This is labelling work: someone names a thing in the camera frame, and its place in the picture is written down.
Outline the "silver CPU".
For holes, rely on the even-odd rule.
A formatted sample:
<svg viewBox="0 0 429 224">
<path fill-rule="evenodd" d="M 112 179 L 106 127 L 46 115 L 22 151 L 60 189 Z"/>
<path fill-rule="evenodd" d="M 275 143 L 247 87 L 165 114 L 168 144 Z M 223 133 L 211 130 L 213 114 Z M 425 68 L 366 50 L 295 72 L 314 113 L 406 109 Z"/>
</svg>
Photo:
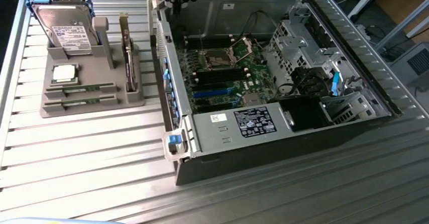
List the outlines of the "silver CPU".
<svg viewBox="0 0 429 224">
<path fill-rule="evenodd" d="M 53 67 L 52 81 L 69 82 L 76 77 L 77 68 L 74 65 L 57 65 Z"/>
</svg>

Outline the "black expansion slot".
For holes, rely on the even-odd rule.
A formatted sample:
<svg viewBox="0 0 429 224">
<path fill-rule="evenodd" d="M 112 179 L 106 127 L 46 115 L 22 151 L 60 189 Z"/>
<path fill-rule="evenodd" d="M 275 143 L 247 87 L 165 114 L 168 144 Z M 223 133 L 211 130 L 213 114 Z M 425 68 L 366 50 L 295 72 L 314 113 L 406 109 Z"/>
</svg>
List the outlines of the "black expansion slot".
<svg viewBox="0 0 429 224">
<path fill-rule="evenodd" d="M 228 85 L 225 83 L 209 83 L 209 84 L 196 84 L 191 87 L 192 91 L 209 91 L 215 89 L 224 89 L 228 88 Z"/>
<path fill-rule="evenodd" d="M 195 108 L 197 111 L 217 111 L 223 109 L 231 109 L 235 107 L 235 105 L 236 103 L 233 101 L 223 103 L 209 103 L 207 100 L 200 99 L 195 102 Z"/>
</svg>

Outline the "metal socket cover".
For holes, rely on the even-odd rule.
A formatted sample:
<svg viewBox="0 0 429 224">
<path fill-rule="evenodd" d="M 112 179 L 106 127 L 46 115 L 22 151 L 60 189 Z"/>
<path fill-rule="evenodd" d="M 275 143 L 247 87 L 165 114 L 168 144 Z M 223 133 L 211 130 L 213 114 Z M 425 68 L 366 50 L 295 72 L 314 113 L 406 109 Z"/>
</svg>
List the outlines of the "metal socket cover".
<svg viewBox="0 0 429 224">
<path fill-rule="evenodd" d="M 241 37 L 227 48 L 227 55 L 235 61 L 245 58 L 252 53 L 252 43 L 247 37 Z"/>
</svg>

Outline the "CPU socket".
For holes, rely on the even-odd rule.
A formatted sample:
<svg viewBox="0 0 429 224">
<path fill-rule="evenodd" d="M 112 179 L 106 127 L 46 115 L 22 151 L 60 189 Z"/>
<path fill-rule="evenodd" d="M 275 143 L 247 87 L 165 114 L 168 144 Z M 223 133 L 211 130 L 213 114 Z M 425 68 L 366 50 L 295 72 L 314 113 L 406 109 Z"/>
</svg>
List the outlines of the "CPU socket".
<svg viewBox="0 0 429 224">
<path fill-rule="evenodd" d="M 225 48 L 203 49 L 197 52 L 197 57 L 205 71 L 235 67 Z"/>
</svg>

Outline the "black RAM slot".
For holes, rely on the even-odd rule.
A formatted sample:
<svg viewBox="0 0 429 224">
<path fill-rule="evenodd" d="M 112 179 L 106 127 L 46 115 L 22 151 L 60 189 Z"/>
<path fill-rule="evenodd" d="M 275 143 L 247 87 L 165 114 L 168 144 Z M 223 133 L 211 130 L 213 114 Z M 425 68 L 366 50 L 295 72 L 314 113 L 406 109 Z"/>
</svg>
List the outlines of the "black RAM slot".
<svg viewBox="0 0 429 224">
<path fill-rule="evenodd" d="M 245 78 L 244 73 L 208 73 L 201 72 L 196 75 L 199 82 L 223 82 L 223 81 L 236 81 Z"/>
<path fill-rule="evenodd" d="M 195 73 L 197 78 L 240 78 L 245 75 L 241 69 L 200 71 Z"/>
<path fill-rule="evenodd" d="M 208 76 L 208 75 L 241 75 L 244 74 L 244 70 L 241 68 L 228 68 L 228 69 L 215 69 L 211 71 L 197 71 L 195 75 Z"/>
<path fill-rule="evenodd" d="M 229 81 L 244 80 L 245 78 L 247 78 L 245 75 L 199 76 L 197 77 L 197 84 L 229 82 Z"/>
</svg>

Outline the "grey power supply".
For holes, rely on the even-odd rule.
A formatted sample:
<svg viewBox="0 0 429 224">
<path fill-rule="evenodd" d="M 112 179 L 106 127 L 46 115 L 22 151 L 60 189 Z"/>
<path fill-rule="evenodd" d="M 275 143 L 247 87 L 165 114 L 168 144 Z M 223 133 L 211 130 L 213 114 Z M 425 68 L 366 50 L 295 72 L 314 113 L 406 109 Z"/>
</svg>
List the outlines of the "grey power supply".
<svg viewBox="0 0 429 224">
<path fill-rule="evenodd" d="M 294 137 L 280 105 L 268 103 L 192 116 L 203 155 Z"/>
</svg>

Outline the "graphics card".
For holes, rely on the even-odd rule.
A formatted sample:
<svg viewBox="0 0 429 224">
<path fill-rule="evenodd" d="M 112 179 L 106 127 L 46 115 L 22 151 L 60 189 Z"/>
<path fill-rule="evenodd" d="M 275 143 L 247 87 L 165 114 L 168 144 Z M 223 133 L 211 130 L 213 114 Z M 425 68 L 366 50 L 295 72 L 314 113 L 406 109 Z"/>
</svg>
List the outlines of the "graphics card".
<svg viewBox="0 0 429 224">
<path fill-rule="evenodd" d="M 135 70 L 133 70 L 133 43 L 129 35 L 128 28 L 128 14 L 119 14 L 119 26 L 121 34 L 121 51 L 124 55 L 125 63 L 125 89 L 127 92 L 136 91 L 136 80 L 135 80 Z"/>
</svg>

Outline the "blue case latch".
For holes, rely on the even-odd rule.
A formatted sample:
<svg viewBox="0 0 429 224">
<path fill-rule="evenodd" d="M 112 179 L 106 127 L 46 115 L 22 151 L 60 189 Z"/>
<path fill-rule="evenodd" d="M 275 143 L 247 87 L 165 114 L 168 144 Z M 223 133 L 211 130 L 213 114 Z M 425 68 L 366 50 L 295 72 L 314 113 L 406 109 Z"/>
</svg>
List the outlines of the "blue case latch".
<svg viewBox="0 0 429 224">
<path fill-rule="evenodd" d="M 181 135 L 173 134 L 165 137 L 165 142 L 168 146 L 175 146 L 181 143 Z"/>
</svg>

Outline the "blue expansion slot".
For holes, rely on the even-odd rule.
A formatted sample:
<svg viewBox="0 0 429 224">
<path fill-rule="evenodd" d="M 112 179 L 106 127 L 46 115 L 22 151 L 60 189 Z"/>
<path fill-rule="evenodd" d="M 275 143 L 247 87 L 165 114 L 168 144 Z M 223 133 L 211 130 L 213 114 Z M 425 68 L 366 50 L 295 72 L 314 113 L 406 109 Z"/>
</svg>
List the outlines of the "blue expansion slot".
<svg viewBox="0 0 429 224">
<path fill-rule="evenodd" d="M 204 98 L 204 97 L 213 97 L 221 95 L 229 95 L 232 89 L 231 88 L 221 88 L 215 90 L 204 90 L 204 91 L 195 91 L 192 93 L 193 98 Z"/>
</svg>

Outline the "green RAM stick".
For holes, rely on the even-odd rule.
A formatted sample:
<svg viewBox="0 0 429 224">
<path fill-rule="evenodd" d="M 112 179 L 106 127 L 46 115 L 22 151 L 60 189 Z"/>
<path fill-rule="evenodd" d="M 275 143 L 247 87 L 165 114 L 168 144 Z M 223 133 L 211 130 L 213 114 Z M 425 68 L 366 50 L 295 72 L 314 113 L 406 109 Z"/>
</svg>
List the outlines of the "green RAM stick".
<svg viewBox="0 0 429 224">
<path fill-rule="evenodd" d="M 64 92 L 86 92 L 86 91 L 98 91 L 101 87 L 115 86 L 115 83 L 101 83 L 101 84 L 89 84 L 89 85 L 76 85 L 62 87 Z"/>
<path fill-rule="evenodd" d="M 85 104 L 96 104 L 100 103 L 102 100 L 115 100 L 116 98 L 112 96 L 106 97 L 96 97 L 96 98 L 86 98 L 86 99 L 77 99 L 77 100 L 66 100 L 61 101 L 62 106 L 73 106 L 73 105 L 85 105 Z"/>
</svg>

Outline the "silver hard disk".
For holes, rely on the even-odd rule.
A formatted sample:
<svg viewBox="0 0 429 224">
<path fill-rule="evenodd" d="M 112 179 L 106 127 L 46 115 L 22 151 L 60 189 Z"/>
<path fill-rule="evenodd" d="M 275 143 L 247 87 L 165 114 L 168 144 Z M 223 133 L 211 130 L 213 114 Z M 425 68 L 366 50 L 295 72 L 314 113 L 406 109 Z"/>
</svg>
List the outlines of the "silver hard disk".
<svg viewBox="0 0 429 224">
<path fill-rule="evenodd" d="M 32 4 L 30 9 L 49 38 L 52 47 L 66 55 L 88 55 L 97 45 L 89 7 L 81 5 Z"/>
</svg>

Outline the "open black PC case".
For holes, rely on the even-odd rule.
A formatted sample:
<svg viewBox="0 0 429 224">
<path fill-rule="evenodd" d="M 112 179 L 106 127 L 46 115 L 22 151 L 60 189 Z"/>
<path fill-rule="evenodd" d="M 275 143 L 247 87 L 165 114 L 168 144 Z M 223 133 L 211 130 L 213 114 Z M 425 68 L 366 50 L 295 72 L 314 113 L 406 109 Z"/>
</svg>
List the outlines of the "open black PC case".
<svg viewBox="0 0 429 224">
<path fill-rule="evenodd" d="M 296 158 L 340 146 L 360 134 L 401 115 L 370 64 L 382 60 L 363 35 L 332 0 L 303 0 L 339 49 L 335 61 L 332 96 L 274 96 L 264 103 L 278 103 L 294 137 L 203 155 L 184 89 L 176 43 L 184 36 L 195 39 L 248 37 L 264 49 L 279 21 L 295 0 L 197 0 L 179 7 L 147 0 L 152 27 L 152 54 L 159 64 L 157 85 L 165 122 L 163 151 L 173 165 L 175 184 L 184 185 L 262 165 Z M 168 146 L 165 137 L 181 135 L 181 143 Z"/>
</svg>

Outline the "metal disk bay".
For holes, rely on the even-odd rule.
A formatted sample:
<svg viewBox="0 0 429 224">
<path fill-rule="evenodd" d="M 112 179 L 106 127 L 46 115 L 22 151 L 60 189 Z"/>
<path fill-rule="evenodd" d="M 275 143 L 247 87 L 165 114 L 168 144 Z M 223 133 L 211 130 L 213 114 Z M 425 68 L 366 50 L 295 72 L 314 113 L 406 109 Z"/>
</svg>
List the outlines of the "metal disk bay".
<svg viewBox="0 0 429 224">
<path fill-rule="evenodd" d="M 335 61 L 342 55 L 308 3 L 295 0 L 279 21 L 268 45 L 266 61 L 275 96 L 336 94 L 339 75 Z"/>
</svg>

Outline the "light blue object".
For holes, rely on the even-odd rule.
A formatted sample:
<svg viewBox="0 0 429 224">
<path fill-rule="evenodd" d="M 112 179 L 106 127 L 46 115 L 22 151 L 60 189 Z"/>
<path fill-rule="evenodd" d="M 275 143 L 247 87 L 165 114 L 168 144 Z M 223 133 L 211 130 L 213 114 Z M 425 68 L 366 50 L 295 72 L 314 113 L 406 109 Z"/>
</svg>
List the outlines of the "light blue object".
<svg viewBox="0 0 429 224">
<path fill-rule="evenodd" d="M 0 220 L 0 224 L 88 224 L 86 221 L 62 218 L 16 217 Z"/>
</svg>

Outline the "grey parts rack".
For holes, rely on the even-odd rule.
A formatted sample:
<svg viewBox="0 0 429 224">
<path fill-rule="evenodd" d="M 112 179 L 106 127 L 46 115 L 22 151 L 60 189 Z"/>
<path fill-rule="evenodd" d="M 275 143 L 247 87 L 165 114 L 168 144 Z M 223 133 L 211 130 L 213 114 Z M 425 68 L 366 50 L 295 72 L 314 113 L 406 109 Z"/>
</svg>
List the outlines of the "grey parts rack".
<svg viewBox="0 0 429 224">
<path fill-rule="evenodd" d="M 40 116 L 42 118 L 85 114 L 97 111 L 115 110 L 120 108 L 137 107 L 144 105 L 137 46 L 133 44 L 132 53 L 136 91 L 127 92 L 125 63 L 121 51 L 121 34 L 120 42 L 117 44 L 109 43 L 106 38 L 106 19 L 104 17 L 94 17 L 92 20 L 92 25 L 93 30 L 100 35 L 101 44 L 92 46 L 90 54 L 69 56 L 65 54 L 61 48 L 48 48 L 48 58 L 40 103 Z M 76 77 L 69 82 L 53 82 L 53 67 L 57 65 L 68 64 L 74 65 L 77 68 Z M 101 87 L 98 91 L 86 92 L 64 92 L 61 90 L 62 87 L 68 86 L 101 83 L 115 83 L 115 86 Z M 61 101 L 106 96 L 112 96 L 116 99 L 102 100 L 100 103 L 96 104 L 73 106 L 61 105 Z"/>
</svg>

